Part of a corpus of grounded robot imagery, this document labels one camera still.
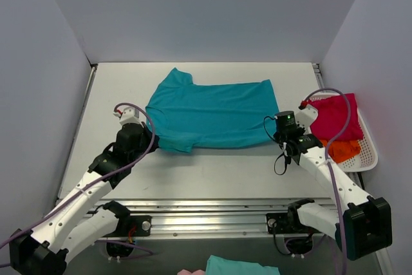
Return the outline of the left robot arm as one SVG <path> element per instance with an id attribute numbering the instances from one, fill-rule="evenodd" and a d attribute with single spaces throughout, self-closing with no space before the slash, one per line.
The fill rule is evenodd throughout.
<path id="1" fill-rule="evenodd" d="M 20 274 L 63 274 L 68 263 L 103 236 L 122 236 L 137 227 L 130 210 L 110 201 L 83 216 L 158 147 L 153 126 L 122 125 L 116 140 L 98 155 L 75 188 L 42 220 L 18 229 L 5 242 L 10 266 Z"/>

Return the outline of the teal t-shirt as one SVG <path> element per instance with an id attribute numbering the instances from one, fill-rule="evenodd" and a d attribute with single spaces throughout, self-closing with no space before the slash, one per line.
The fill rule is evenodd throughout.
<path id="1" fill-rule="evenodd" d="M 176 68 L 159 83 L 145 110 L 153 121 L 160 149 L 180 153 L 270 142 L 266 132 L 274 132 L 276 124 L 264 118 L 279 112 L 268 79 L 197 85 L 190 73 Z"/>

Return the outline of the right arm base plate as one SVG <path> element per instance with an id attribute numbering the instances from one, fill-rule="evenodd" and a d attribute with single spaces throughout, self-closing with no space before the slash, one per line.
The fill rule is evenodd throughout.
<path id="1" fill-rule="evenodd" d="M 319 234 L 313 227 L 294 226 L 290 223 L 287 213 L 267 213 L 265 218 L 269 234 Z"/>

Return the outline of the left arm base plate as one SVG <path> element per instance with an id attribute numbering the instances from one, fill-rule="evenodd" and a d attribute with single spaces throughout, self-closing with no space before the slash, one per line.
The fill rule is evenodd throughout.
<path id="1" fill-rule="evenodd" d="M 105 237 L 146 237 L 151 234 L 151 216 L 131 215 L 119 219 L 114 231 L 105 234 Z"/>

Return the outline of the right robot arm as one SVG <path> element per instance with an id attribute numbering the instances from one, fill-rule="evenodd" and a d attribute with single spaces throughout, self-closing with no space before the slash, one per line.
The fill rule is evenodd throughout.
<path id="1" fill-rule="evenodd" d="M 336 241 L 351 261 L 389 247 L 393 243 L 391 207 L 374 198 L 329 157 L 326 148 L 293 111 L 275 115 L 274 140 L 287 164 L 295 162 L 330 195 L 336 211 L 305 198 L 288 206 L 286 224 L 295 232 L 313 228 Z"/>

